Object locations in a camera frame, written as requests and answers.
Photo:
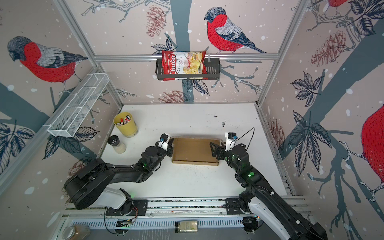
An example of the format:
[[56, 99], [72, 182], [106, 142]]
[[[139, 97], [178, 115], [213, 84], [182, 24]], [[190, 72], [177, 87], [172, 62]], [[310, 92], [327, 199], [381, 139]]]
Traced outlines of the brown cardboard box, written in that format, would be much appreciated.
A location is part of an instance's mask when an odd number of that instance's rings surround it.
[[174, 138], [173, 164], [218, 166], [219, 161], [212, 156], [210, 143], [221, 145], [220, 139]]

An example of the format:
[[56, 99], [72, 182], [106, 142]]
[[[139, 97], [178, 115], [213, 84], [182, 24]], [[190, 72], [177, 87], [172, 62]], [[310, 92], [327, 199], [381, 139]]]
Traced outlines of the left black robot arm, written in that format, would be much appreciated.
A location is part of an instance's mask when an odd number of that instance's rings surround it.
[[158, 171], [162, 160], [173, 155], [174, 138], [162, 134], [154, 146], [141, 153], [136, 164], [114, 165], [96, 159], [64, 183], [64, 189], [77, 210], [90, 207], [114, 183], [143, 183]]

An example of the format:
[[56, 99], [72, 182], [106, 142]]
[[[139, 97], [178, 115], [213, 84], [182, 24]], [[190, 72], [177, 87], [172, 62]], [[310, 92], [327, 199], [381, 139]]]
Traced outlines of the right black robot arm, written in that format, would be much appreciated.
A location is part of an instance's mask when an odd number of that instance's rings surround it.
[[235, 178], [246, 190], [239, 194], [243, 212], [260, 217], [282, 240], [326, 240], [326, 230], [312, 224], [295, 211], [250, 163], [246, 146], [239, 144], [226, 151], [225, 146], [210, 143], [212, 156], [225, 160], [235, 170]]

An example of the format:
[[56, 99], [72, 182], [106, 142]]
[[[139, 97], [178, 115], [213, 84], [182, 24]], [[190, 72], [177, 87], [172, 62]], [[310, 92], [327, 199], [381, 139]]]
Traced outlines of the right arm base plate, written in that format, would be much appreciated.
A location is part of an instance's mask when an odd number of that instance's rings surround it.
[[225, 199], [225, 205], [228, 215], [257, 215], [267, 211], [268, 208], [255, 198], [228, 198]]

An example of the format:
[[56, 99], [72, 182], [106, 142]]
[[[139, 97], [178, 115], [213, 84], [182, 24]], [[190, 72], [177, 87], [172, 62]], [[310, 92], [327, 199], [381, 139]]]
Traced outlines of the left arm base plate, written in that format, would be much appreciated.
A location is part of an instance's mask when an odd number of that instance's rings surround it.
[[107, 207], [107, 217], [145, 216], [148, 208], [148, 200], [128, 200], [119, 209]]

